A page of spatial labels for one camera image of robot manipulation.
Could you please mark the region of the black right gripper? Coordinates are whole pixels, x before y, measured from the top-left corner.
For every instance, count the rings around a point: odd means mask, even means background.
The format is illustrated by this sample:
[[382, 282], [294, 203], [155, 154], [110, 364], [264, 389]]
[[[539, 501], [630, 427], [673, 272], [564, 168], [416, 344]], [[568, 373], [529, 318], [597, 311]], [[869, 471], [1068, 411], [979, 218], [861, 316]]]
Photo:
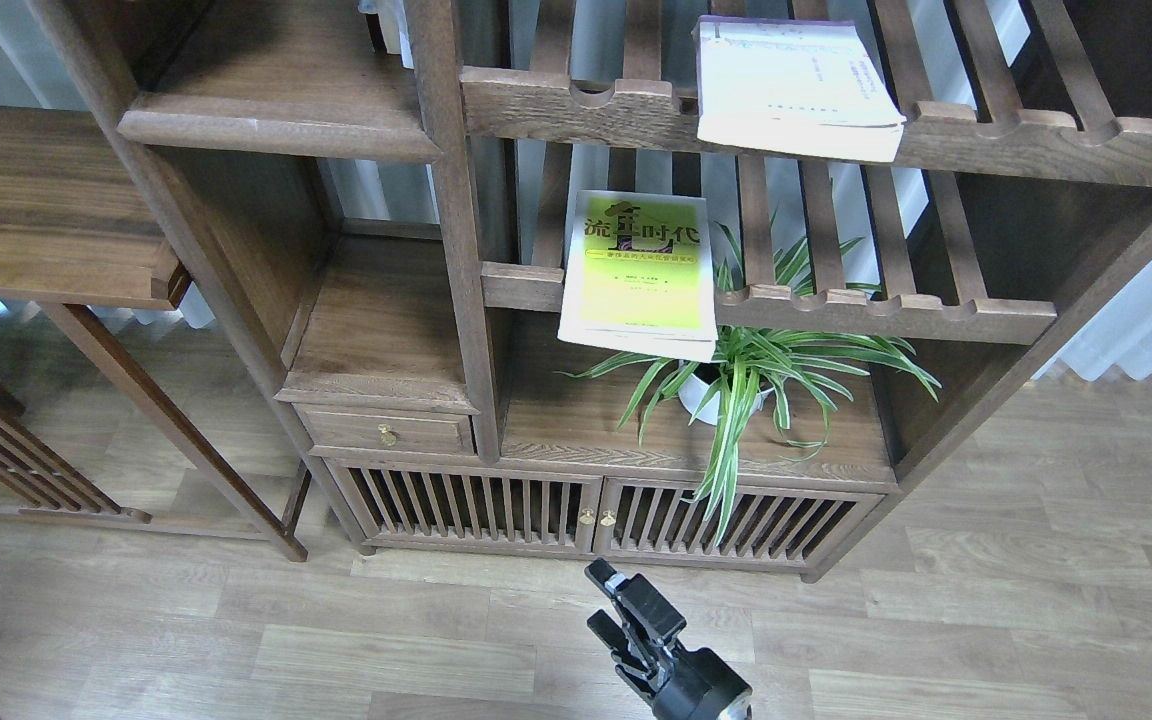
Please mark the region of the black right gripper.
[[644, 575], [626, 577], [596, 559], [585, 575], [612, 602], [620, 620], [596, 611], [588, 628], [608, 647], [617, 675], [657, 719], [750, 719], [753, 689], [708, 647], [687, 651], [677, 642], [685, 617]]

